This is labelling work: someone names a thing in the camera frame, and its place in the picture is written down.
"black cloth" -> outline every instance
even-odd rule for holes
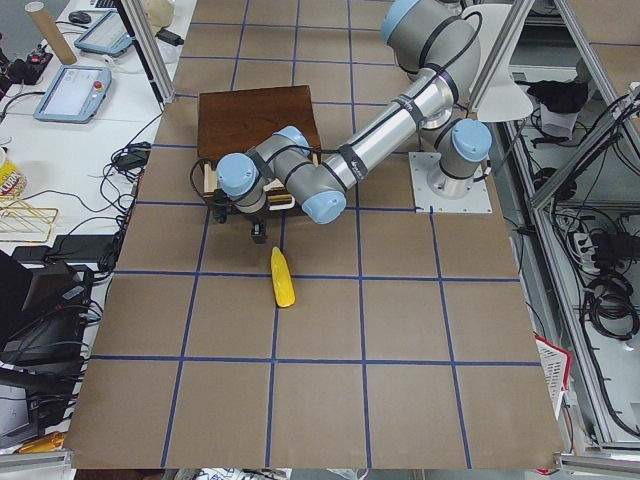
[[[527,93],[554,113],[577,113],[587,103],[586,83],[542,80],[529,87]]]

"wire basket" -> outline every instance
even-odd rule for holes
[[[571,355],[563,348],[556,347],[538,335],[536,335],[536,345],[540,353],[540,363],[542,363],[544,376],[547,379],[553,412],[557,419],[560,415],[562,397],[569,388]]]

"table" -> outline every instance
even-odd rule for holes
[[[75,0],[69,2],[60,18],[66,20],[76,3]],[[195,0],[177,2],[171,25],[174,31],[183,35],[186,33],[194,5]],[[65,26],[63,30],[66,28],[74,30],[72,26]],[[78,65],[104,65],[98,55],[80,52],[75,48],[74,51]],[[7,118],[0,125],[0,132],[2,137],[11,139],[6,145],[9,148],[8,154],[27,177],[28,186],[24,196],[32,196],[47,189],[74,193],[94,209],[106,205],[106,201],[99,195],[104,165],[109,162],[114,151],[125,146],[133,135],[161,113],[135,50],[130,48],[117,63],[126,71],[138,73],[113,72],[113,83],[107,99],[94,119],[86,125],[36,121],[31,115],[40,101],[41,97],[38,96],[24,97],[10,106]],[[23,92],[46,89],[59,67],[60,62],[54,56],[41,82],[36,86],[25,86]],[[168,65],[168,70],[173,76],[176,64]],[[10,94],[17,91],[18,87],[14,86]],[[0,102],[0,107],[7,101],[8,98],[5,98]],[[152,123],[136,141],[152,142],[157,128],[158,122]],[[116,177],[114,181],[122,192],[131,189],[131,185],[121,178]],[[115,192],[107,189],[107,193],[112,195]],[[76,199],[53,193],[37,196],[30,203],[35,207],[59,208],[60,217],[52,232],[51,241],[56,234],[68,232],[91,216],[91,212],[83,208]],[[109,217],[116,213],[115,209],[107,209],[99,216]],[[77,233],[110,233],[115,230],[113,221],[96,219]],[[11,253],[16,245],[2,243],[0,248]]]
[[[324,146],[362,128],[408,85],[379,40],[387,7],[197,4],[67,438],[77,466],[553,464],[562,442],[491,183],[492,215],[416,214],[410,139],[336,222],[284,213],[256,246],[180,180],[202,91],[309,85]],[[290,309],[274,306],[272,246]]]

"power strip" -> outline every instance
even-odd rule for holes
[[[572,241],[574,245],[574,253],[580,258],[580,261],[578,262],[580,264],[580,268],[582,268],[585,273],[598,275],[600,273],[600,269],[596,267],[595,262],[596,248],[593,246],[593,242],[591,241],[589,234],[575,232],[573,234]]]

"cardboard tube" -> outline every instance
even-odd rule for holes
[[[76,63],[76,56],[69,47],[58,27],[56,27],[49,11],[44,8],[42,2],[29,2],[24,6],[24,10],[29,14],[33,23],[47,40],[51,49],[56,54],[63,65],[71,65]]]

